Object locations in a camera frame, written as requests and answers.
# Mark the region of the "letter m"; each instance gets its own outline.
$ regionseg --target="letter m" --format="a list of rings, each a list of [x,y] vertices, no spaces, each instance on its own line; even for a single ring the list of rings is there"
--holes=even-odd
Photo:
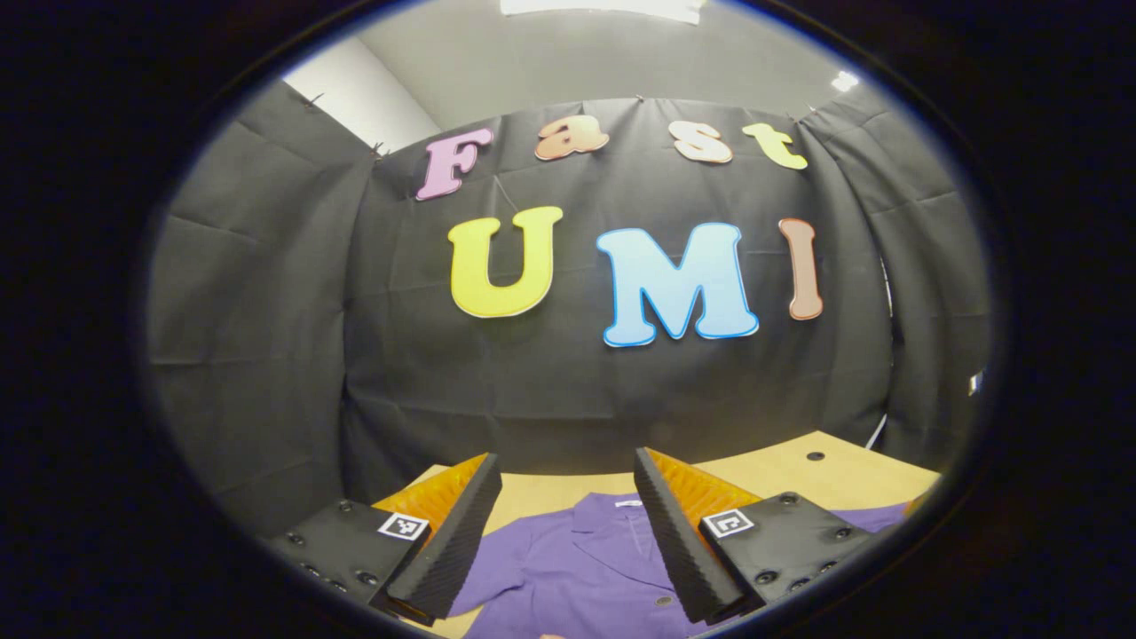
[[[643,316],[651,302],[663,329],[679,339],[686,332],[694,301],[702,294],[702,317],[694,331],[707,339],[740,338],[758,330],[758,316],[745,304],[737,241],[732,224],[700,224],[691,232],[682,264],[675,264],[642,229],[619,229],[599,236],[595,246],[611,258],[616,322],[603,332],[613,347],[643,346],[655,329]]]

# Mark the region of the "letter i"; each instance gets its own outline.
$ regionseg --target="letter i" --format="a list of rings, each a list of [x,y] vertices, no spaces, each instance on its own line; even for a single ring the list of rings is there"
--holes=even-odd
[[[825,308],[817,290],[817,260],[812,255],[812,239],[817,233],[811,224],[794,217],[782,219],[777,227],[788,240],[793,262],[793,301],[788,305],[788,315],[793,320],[812,320]]]

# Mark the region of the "wooden table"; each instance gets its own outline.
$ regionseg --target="wooden table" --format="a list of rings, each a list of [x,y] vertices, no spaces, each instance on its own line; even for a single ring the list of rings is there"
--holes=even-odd
[[[824,453],[811,460],[810,453]],[[776,446],[694,464],[761,497],[792,490],[829,511],[852,511],[893,506],[922,495],[938,473],[904,464],[819,431]],[[446,470],[432,466],[412,483]],[[519,517],[571,508],[590,492],[624,495],[635,492],[630,471],[607,475],[525,475],[501,473],[498,497],[485,534]],[[459,639],[481,608],[437,620],[425,630]]]

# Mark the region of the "letter u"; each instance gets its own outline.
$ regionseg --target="letter u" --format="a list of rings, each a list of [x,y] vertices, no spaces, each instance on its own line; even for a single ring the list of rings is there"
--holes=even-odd
[[[450,230],[453,265],[450,292],[458,308],[474,317],[510,317],[533,308],[552,285],[552,225],[563,211],[554,206],[525,209],[512,224],[525,232],[525,266],[508,287],[490,283],[490,238],[501,227],[494,217],[462,222]]]

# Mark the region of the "black curtain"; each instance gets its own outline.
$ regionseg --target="black curtain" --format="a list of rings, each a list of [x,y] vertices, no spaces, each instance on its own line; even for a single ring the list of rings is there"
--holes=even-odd
[[[343,493],[343,279],[367,156],[275,83],[202,153],[156,249],[164,420],[206,490],[261,534]]]
[[[864,445],[886,413],[877,448],[941,468],[969,428],[967,381],[985,362],[983,256],[927,141],[861,89],[801,123],[686,100],[554,105],[376,164],[277,83],[208,147],[169,207],[149,310],[166,422],[207,490],[261,534],[485,450],[507,472],[625,472],[636,446],[700,462],[818,429]],[[540,128],[579,114],[611,141],[537,159]],[[680,156],[667,133],[679,119],[716,127],[734,159]],[[758,122],[788,133],[809,166],[770,161],[741,131]],[[416,201],[426,144],[485,126],[494,140],[461,189]],[[523,265],[512,216],[536,206],[563,209],[548,296],[509,318],[461,312],[450,229],[500,219],[490,279],[509,284]],[[816,320],[788,316],[785,217],[817,232]],[[742,232],[758,332],[604,345],[612,276],[596,238],[641,227],[677,264],[705,222]]]
[[[895,370],[875,447],[942,470],[971,429],[991,354],[988,256],[968,184],[918,121],[860,88],[802,118],[868,221],[894,308]]]
[[[603,148],[542,161],[545,124],[591,115]],[[710,124],[733,149],[725,165],[679,155],[673,121]],[[788,132],[809,166],[774,164],[742,127]],[[425,147],[488,127],[462,186],[417,201]],[[557,206],[554,277],[544,300],[507,318],[461,312],[450,292],[456,224],[495,217],[490,279],[516,281],[521,233],[512,216]],[[788,316],[793,275],[778,222],[817,231],[825,310]],[[693,229],[736,225],[750,309],[760,329],[707,340],[611,348],[612,274],[596,238],[646,230],[678,264]],[[348,262],[349,495],[378,498],[434,463],[493,450],[520,473],[615,473],[651,446],[687,462],[736,455],[820,429],[863,445],[889,387],[892,334],[883,268],[854,191],[826,149],[785,116],[686,100],[612,99],[549,106],[469,124],[383,160],[368,183]],[[693,318],[701,315],[701,302]],[[649,321],[658,325],[653,314]]]

